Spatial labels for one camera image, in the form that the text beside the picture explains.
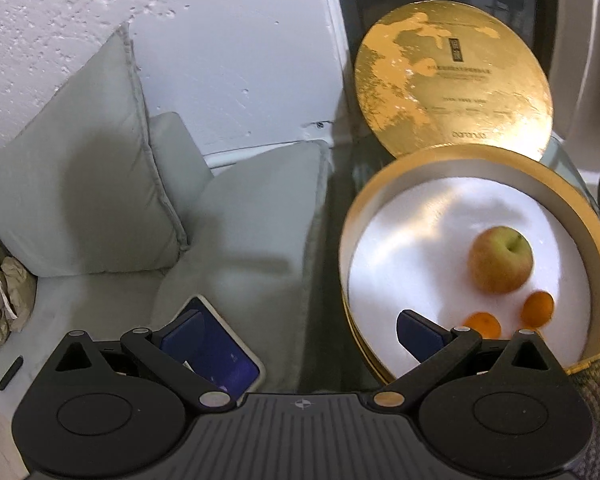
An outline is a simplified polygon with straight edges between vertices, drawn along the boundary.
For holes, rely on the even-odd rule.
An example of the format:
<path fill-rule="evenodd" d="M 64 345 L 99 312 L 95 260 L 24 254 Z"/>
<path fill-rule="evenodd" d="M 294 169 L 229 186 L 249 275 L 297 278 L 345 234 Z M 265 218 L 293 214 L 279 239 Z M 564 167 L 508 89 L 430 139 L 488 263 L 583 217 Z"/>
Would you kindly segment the mandarin orange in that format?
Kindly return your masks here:
<path fill-rule="evenodd" d="M 466 318 L 463 325 L 478 332 L 483 339 L 498 339 L 501 337 L 501 324 L 489 312 L 475 312 Z"/>
<path fill-rule="evenodd" d="M 527 328 L 540 328 L 553 317 L 555 301 L 551 294 L 537 290 L 524 300 L 520 309 L 520 322 Z"/>

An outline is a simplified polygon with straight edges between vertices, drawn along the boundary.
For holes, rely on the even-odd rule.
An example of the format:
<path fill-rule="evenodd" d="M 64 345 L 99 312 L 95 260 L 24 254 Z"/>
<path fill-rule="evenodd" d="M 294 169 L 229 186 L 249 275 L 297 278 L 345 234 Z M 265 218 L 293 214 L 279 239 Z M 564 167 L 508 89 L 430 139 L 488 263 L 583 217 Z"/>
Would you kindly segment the yellow-red apple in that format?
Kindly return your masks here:
<path fill-rule="evenodd" d="M 528 240 L 509 226 L 492 226 L 472 242 L 467 259 L 474 285 L 492 295 L 520 289 L 533 270 L 533 252 Z"/>

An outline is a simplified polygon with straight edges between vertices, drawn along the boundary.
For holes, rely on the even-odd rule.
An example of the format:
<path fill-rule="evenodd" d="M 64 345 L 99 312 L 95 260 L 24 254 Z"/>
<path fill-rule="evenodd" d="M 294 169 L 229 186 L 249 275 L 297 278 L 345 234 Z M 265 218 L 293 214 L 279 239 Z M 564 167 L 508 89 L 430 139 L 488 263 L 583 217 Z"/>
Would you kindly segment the gold round box lid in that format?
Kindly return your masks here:
<path fill-rule="evenodd" d="M 550 85 L 513 29 L 466 3 L 400 6 L 366 32 L 354 62 L 358 107 L 395 158 L 486 144 L 542 158 L 553 123 Z"/>

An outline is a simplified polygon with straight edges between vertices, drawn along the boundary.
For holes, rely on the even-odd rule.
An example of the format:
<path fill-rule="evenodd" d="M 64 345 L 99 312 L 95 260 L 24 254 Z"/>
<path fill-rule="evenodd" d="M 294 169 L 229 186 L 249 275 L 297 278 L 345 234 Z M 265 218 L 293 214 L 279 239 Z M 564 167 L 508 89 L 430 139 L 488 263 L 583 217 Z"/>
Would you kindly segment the small black stick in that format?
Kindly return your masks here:
<path fill-rule="evenodd" d="M 23 366 L 23 356 L 18 356 L 15 361 L 10 364 L 10 367 L 6 370 L 2 378 L 0 379 L 0 391 L 4 391 L 8 385 L 12 382 L 16 374 L 21 370 Z"/>

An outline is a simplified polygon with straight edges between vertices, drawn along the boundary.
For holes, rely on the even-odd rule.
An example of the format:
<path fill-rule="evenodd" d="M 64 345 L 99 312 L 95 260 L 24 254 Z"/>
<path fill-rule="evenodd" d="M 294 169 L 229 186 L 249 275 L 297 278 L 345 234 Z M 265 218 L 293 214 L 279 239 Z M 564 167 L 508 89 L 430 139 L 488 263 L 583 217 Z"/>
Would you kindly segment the smartphone in white case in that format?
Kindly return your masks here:
<path fill-rule="evenodd" d="M 261 360 L 203 296 L 190 298 L 155 338 L 164 353 L 235 401 L 264 381 Z"/>

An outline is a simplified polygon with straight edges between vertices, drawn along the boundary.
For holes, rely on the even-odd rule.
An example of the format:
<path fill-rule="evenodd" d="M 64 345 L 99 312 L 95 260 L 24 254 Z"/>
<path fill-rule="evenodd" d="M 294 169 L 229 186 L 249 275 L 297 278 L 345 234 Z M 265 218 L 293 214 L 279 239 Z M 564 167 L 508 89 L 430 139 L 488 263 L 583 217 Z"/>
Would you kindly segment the crumpled beige cloth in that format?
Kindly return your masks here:
<path fill-rule="evenodd" d="M 26 326 L 35 297 L 36 278 L 0 242 L 0 348 Z"/>

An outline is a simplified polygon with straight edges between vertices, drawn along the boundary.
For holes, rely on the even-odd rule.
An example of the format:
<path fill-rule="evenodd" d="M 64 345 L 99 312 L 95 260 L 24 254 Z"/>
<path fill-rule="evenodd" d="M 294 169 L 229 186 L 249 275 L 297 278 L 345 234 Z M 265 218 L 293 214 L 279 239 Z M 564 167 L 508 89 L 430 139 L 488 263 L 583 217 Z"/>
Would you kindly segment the gold round gift box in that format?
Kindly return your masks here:
<path fill-rule="evenodd" d="M 600 217 L 554 170 L 502 148 L 440 146 L 385 166 L 347 213 L 339 272 L 381 382 L 417 365 L 398 338 L 404 310 L 498 342 L 534 330 L 566 370 L 600 357 Z"/>

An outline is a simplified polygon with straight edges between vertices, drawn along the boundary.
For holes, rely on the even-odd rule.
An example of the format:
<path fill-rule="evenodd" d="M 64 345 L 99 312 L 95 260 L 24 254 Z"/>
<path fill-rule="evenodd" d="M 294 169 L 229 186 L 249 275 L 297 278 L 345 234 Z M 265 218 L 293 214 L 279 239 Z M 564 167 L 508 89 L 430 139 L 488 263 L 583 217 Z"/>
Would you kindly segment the grey sofa cushion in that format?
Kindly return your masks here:
<path fill-rule="evenodd" d="M 186 245 L 119 27 L 0 150 L 0 242 L 40 278 L 170 268 Z"/>

